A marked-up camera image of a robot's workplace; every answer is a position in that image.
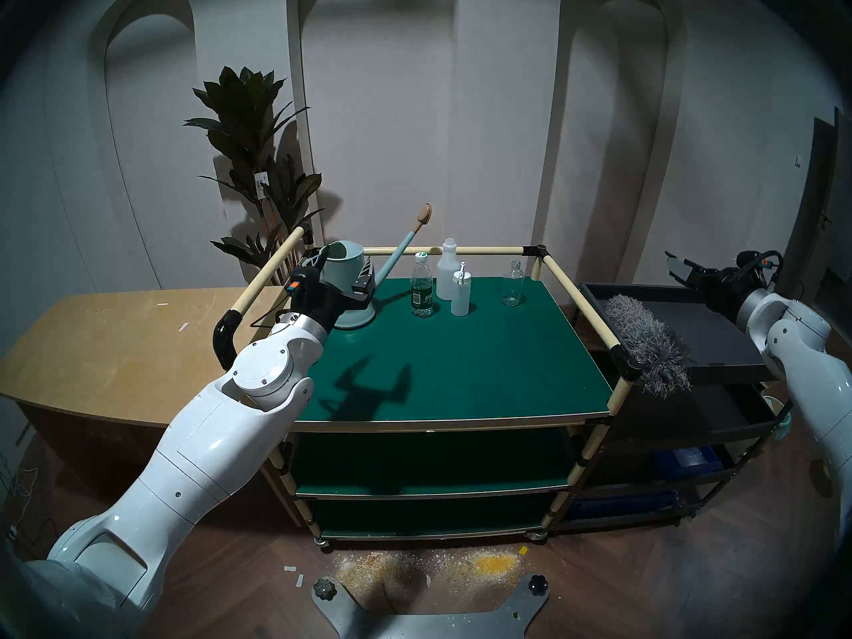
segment green shelf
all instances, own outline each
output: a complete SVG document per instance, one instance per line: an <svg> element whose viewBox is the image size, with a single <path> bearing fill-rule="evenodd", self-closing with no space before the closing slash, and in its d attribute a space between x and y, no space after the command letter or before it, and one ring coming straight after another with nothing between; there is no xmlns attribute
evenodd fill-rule
<svg viewBox="0 0 852 639"><path fill-rule="evenodd" d="M334 330L311 367L314 397L293 430L392 432L543 428L608 415L609 385L540 281L500 302L501 278L473 280L470 313L435 300L411 313L410 280L386 280L377 315Z"/></svg>
<svg viewBox="0 0 852 639"><path fill-rule="evenodd" d="M304 433L292 464L297 497L477 497L567 487L565 429Z"/></svg>
<svg viewBox="0 0 852 639"><path fill-rule="evenodd" d="M308 504L325 538L439 538L522 533L541 527L555 493Z"/></svg>

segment bottle cap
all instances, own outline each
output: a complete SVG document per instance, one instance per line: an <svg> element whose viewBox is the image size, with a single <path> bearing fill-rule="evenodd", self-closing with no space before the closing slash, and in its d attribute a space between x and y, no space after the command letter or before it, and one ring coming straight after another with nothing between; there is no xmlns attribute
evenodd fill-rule
<svg viewBox="0 0 852 639"><path fill-rule="evenodd" d="M462 261L462 269L452 273L452 280L460 286L470 283L470 273L464 269L466 265L467 263Z"/></svg>

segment water bottle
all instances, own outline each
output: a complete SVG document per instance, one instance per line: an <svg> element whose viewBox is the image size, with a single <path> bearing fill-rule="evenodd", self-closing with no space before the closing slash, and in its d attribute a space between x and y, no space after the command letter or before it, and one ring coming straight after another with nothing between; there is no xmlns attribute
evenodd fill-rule
<svg viewBox="0 0 852 639"><path fill-rule="evenodd" d="M517 307L522 299L521 287L524 283L524 274L521 272L521 262L512 261L512 267L503 275L503 297L500 301L507 307Z"/></svg>
<svg viewBox="0 0 852 639"><path fill-rule="evenodd" d="M415 254L411 273L411 312L420 318L432 315L432 270L426 258L425 251Z"/></svg>

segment white plastic bottle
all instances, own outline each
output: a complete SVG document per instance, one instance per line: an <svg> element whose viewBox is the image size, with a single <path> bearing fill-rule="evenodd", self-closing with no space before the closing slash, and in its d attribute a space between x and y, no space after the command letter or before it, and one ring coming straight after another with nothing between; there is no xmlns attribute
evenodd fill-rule
<svg viewBox="0 0 852 639"><path fill-rule="evenodd" d="M464 269L464 262L458 272L452 274L452 283L456 286L450 311L454 316L466 316L470 310L470 273Z"/></svg>
<svg viewBox="0 0 852 639"><path fill-rule="evenodd" d="M443 253L441 260L438 261L438 288L436 292L439 300L452 300L457 288L452 283L452 274L462 267L462 264L456 259L456 241L447 238L441 247L441 251Z"/></svg>

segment potted plant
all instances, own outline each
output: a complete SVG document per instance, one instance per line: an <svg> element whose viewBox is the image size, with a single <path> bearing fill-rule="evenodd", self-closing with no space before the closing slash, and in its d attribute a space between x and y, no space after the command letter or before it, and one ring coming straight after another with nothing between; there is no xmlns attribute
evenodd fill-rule
<svg viewBox="0 0 852 639"><path fill-rule="evenodd" d="M297 223L314 214L306 216L304 212L308 197L322 182L321 174L297 176L289 153L279 161L274 158L275 134L300 111L308 109L303 107L281 119L284 111L293 104L290 101L273 115L272 104L284 82L283 79L276 82L273 73L263 75L243 68L237 75L225 66L218 83L204 82L203 91L193 89L198 100L213 110L218 120L190 118L183 123L207 130L210 144L231 161L230 182L210 176L201 178L216 181L242 194L257 209L266 235L266 244L261 242L260 233L254 239L247 235L245 244L230 236L221 238L221 242L210 242L226 254L258 268L266 264ZM256 176L263 172L266 173L266 182ZM285 263L287 272L294 264L295 259ZM284 276L280 271L278 276L279 282L283 283Z"/></svg>

